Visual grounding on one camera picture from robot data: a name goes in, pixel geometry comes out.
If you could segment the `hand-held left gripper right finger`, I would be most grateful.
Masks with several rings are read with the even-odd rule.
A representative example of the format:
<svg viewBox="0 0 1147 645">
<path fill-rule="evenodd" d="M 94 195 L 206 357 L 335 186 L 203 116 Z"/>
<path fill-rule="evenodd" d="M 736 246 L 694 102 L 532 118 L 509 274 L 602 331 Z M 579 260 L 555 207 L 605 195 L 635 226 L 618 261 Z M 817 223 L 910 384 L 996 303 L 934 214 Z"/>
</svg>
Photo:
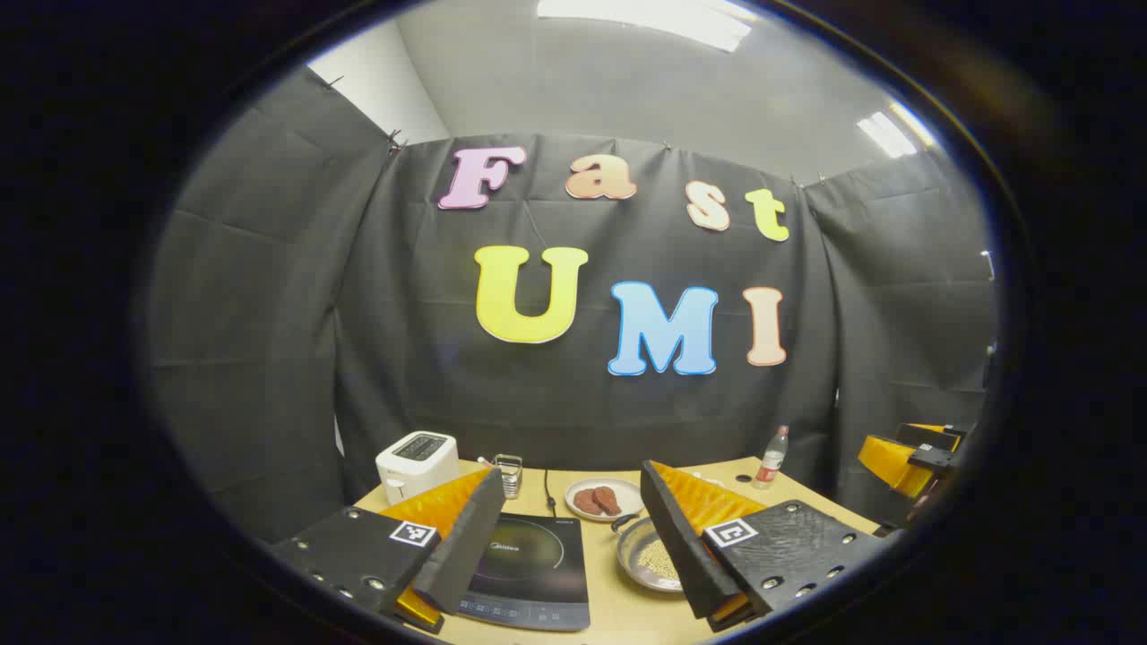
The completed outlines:
<svg viewBox="0 0 1147 645">
<path fill-rule="evenodd" d="M 806 502 L 754 502 L 651 459 L 640 494 L 694 616 L 713 632 L 824 595 L 888 547 Z"/>
</svg>

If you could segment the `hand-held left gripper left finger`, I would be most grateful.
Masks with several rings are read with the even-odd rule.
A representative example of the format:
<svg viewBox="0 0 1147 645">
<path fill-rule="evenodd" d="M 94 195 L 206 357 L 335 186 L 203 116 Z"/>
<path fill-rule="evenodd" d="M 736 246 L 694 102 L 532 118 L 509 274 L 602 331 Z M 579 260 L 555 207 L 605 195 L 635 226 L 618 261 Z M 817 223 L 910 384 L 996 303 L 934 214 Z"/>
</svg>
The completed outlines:
<svg viewBox="0 0 1147 645">
<path fill-rule="evenodd" d="M 484 467 L 388 510 L 344 507 L 270 550 L 345 603 L 439 634 L 459 611 L 504 503 L 504 472 Z"/>
</svg>

